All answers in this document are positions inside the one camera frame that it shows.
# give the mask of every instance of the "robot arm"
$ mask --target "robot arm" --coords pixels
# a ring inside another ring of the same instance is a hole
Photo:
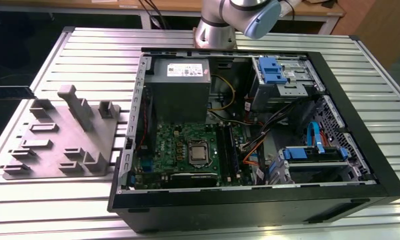
[[[236,45],[235,29],[252,39],[261,38],[276,24],[281,3],[279,0],[203,0],[196,46],[232,49]]]

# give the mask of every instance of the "motherboard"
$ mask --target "motherboard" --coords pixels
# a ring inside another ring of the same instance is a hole
[[[173,183],[180,179],[175,187],[240,186],[251,180],[239,166],[239,148],[245,142],[240,125],[159,124],[155,142],[153,157],[140,160],[143,173],[137,174],[136,182],[143,185],[137,188],[160,188],[171,178]]]

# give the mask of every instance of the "aluminum table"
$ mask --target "aluminum table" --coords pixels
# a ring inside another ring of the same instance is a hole
[[[269,34],[260,40],[236,35],[240,49],[319,51],[400,178],[400,88],[360,41],[348,36]],[[193,47],[192,31],[65,28],[30,85],[56,105],[61,84],[77,88],[89,104],[112,100],[123,108],[112,162],[124,145],[141,47]],[[22,100],[0,137],[0,166],[33,118]],[[0,168],[0,239],[400,239],[400,200],[369,207],[332,223],[135,233],[107,212],[113,167],[107,176],[5,180]]]

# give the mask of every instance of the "blue plastic latch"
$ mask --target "blue plastic latch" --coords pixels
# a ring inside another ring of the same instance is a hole
[[[287,148],[287,150],[291,153],[292,159],[307,159],[307,153],[304,148],[293,147]]]
[[[321,144],[321,137],[320,137],[320,127],[316,121],[311,121],[308,124],[307,129],[307,145],[308,146],[317,146],[319,154],[325,153],[325,149],[323,148]]]
[[[281,66],[275,57],[260,57],[259,68],[265,84],[285,84],[288,79],[281,75]]]
[[[276,162],[273,161],[272,164],[271,164],[271,166],[269,166],[269,168],[268,168],[268,176],[272,174],[272,172],[273,172],[276,166],[277,166],[277,164],[276,164]]]
[[[289,150],[288,150],[288,149],[284,149],[284,150],[283,150],[283,156],[284,156],[284,160],[291,159],[291,153],[289,153]]]
[[[339,149],[339,152],[340,152],[340,155],[341,155],[341,159],[347,160],[348,158],[348,152],[347,152],[347,149],[344,147],[341,147]]]

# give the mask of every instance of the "green motherboard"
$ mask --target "green motherboard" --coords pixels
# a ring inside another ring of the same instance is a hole
[[[232,127],[232,135],[236,146],[244,143],[241,126]],[[204,146],[199,149],[207,152],[191,152],[195,146]],[[191,161],[192,159],[207,160],[207,163],[203,161],[203,164],[195,164],[196,161]],[[152,162],[152,172],[155,173],[211,172],[220,175],[216,125],[160,124]]]

